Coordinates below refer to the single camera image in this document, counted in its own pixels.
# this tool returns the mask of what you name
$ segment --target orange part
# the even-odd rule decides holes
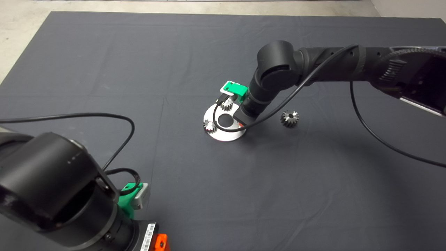
[[[167,234],[158,234],[157,241],[155,242],[155,251],[170,251]]]

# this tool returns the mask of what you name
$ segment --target black cable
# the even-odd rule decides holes
[[[276,114],[278,111],[280,111],[292,98],[294,98],[294,96],[296,96],[296,94],[313,78],[314,75],[318,74],[329,62],[331,62],[333,59],[335,59],[337,56],[343,54],[344,52],[351,50],[353,48],[358,47],[358,45],[350,45],[347,47],[344,47],[340,50],[338,50],[336,53],[334,53],[333,55],[331,55],[329,58],[327,58],[326,60],[324,60],[324,62],[322,62],[316,69],[314,69],[310,74],[308,74],[308,76],[297,86],[297,88],[290,93],[283,101],[282,103],[280,103],[275,109],[273,109],[271,112],[269,112],[266,116],[264,116],[263,118],[257,120],[254,123],[251,123],[249,125],[245,125],[243,127],[237,128],[237,129],[227,129],[227,128],[223,128],[221,126],[218,125],[217,120],[215,119],[215,113],[217,111],[218,105],[215,106],[214,109],[214,113],[212,114],[212,118],[213,118],[213,123],[214,125],[224,131],[224,132],[240,132],[246,129],[249,129],[253,126],[256,126],[262,122],[264,122],[265,120],[271,118],[274,114]]]
[[[36,122],[36,121],[46,121],[46,120],[56,120],[56,119],[65,119],[65,118],[74,118],[74,117],[110,117],[122,119],[130,123],[132,127],[129,135],[125,139],[125,141],[121,144],[121,146],[116,150],[116,152],[110,157],[110,159],[105,163],[102,167],[103,170],[107,169],[110,163],[116,158],[116,156],[121,152],[121,150],[127,145],[127,143],[132,138],[135,133],[135,123],[133,120],[126,116],[113,114],[113,113],[70,113],[70,114],[59,114],[59,115],[49,115],[49,116],[41,116],[41,117],[24,117],[24,118],[10,118],[10,119],[1,119],[0,124],[11,124],[11,123],[27,123],[27,122]]]
[[[130,169],[130,168],[115,168],[115,169],[113,169],[113,170],[105,171],[105,174],[106,174],[106,175],[112,175],[112,174],[116,174],[116,173],[120,173],[120,172],[127,172],[127,173],[131,174],[131,175],[135,178],[135,186],[132,187],[132,188],[129,189],[129,190],[125,190],[125,191],[122,191],[122,190],[121,190],[121,191],[119,192],[119,195],[122,196],[122,195],[128,195],[128,194],[131,194],[131,193],[134,192],[134,191],[138,188],[138,186],[140,185],[140,183],[141,183],[141,177],[139,176],[139,174],[138,174],[135,170]]]
[[[350,96],[351,96],[351,102],[353,104],[353,108],[355,109],[355,113],[356,116],[358,117],[359,121],[361,122],[361,124],[365,127],[365,129],[374,137],[376,138],[379,142],[383,143],[385,146],[387,146],[388,148],[394,150],[395,152],[402,154],[406,157],[409,157],[411,159],[415,159],[427,164],[431,164],[431,165],[435,165],[435,166],[439,166],[439,167],[446,167],[446,164],[444,163],[440,163],[440,162],[435,162],[429,159],[425,159],[425,158],[421,158],[415,155],[412,155],[410,153],[407,153],[403,150],[400,150],[394,146],[392,146],[391,144],[387,143],[386,141],[384,141],[383,139],[381,139],[375,132],[373,132],[370,127],[367,125],[367,123],[364,121],[364,119],[362,118],[361,114],[359,113],[358,110],[358,106],[356,105],[356,100],[355,100],[355,93],[353,92],[353,82],[350,82]]]

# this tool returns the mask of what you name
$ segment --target concrete floor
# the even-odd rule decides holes
[[[0,83],[50,11],[379,17],[370,0],[297,2],[0,0]]]

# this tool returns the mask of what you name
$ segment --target spur gear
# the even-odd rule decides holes
[[[206,132],[208,132],[210,134],[217,130],[217,127],[214,125],[214,123],[207,119],[204,120],[204,122],[203,122],[203,128]]]
[[[286,110],[280,116],[280,121],[286,127],[295,127],[299,121],[299,114],[296,111]]]
[[[233,103],[234,101],[228,98],[225,102],[223,102],[223,104],[221,104],[220,108],[225,112],[230,111],[232,109]]]

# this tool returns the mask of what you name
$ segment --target white wall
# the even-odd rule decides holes
[[[439,17],[446,21],[446,0],[372,0],[382,17]]]

